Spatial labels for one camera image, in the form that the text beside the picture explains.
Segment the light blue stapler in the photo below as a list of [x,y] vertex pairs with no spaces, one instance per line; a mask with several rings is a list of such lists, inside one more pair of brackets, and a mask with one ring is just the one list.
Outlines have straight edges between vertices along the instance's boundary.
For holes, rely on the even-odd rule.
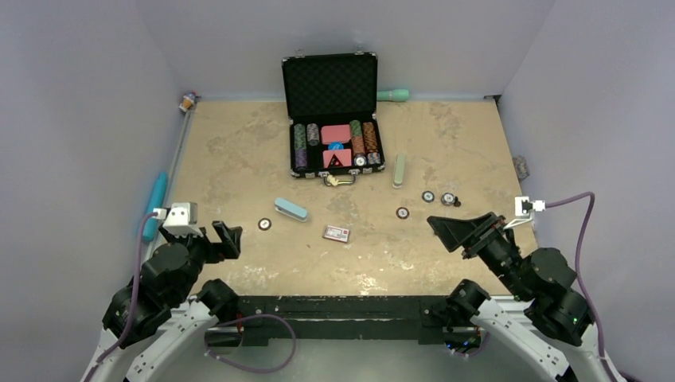
[[282,197],[277,197],[275,199],[274,207],[277,212],[284,216],[288,216],[301,222],[306,222],[309,218],[309,213],[305,208]]

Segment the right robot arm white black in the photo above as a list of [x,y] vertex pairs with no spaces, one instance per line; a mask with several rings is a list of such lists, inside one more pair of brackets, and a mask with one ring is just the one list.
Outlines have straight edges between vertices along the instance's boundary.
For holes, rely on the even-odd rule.
[[526,302],[532,333],[476,282],[464,279],[447,297],[447,324],[470,322],[507,345],[542,377],[560,381],[572,372],[578,381],[623,381],[602,349],[599,320],[591,304],[572,285],[576,272],[555,248],[522,256],[513,228],[492,212],[469,220],[429,216],[443,246],[478,257],[513,299]]

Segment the red white staple box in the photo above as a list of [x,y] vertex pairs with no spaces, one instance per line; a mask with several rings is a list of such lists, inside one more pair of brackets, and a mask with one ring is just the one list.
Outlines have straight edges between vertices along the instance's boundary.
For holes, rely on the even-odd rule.
[[347,244],[349,242],[350,230],[333,225],[326,225],[322,233],[322,238]]

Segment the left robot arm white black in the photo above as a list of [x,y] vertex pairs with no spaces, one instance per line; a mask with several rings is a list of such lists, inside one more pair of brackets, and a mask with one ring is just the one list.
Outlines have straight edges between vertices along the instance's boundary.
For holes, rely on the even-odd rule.
[[103,365],[114,352],[126,354],[137,343],[155,335],[189,296],[204,265],[240,257],[241,227],[222,221],[212,227],[220,240],[211,242],[204,228],[165,220],[158,231],[166,241],[145,262],[137,262],[130,283],[115,293],[103,316],[100,343],[107,347],[92,359],[84,381],[104,381]]

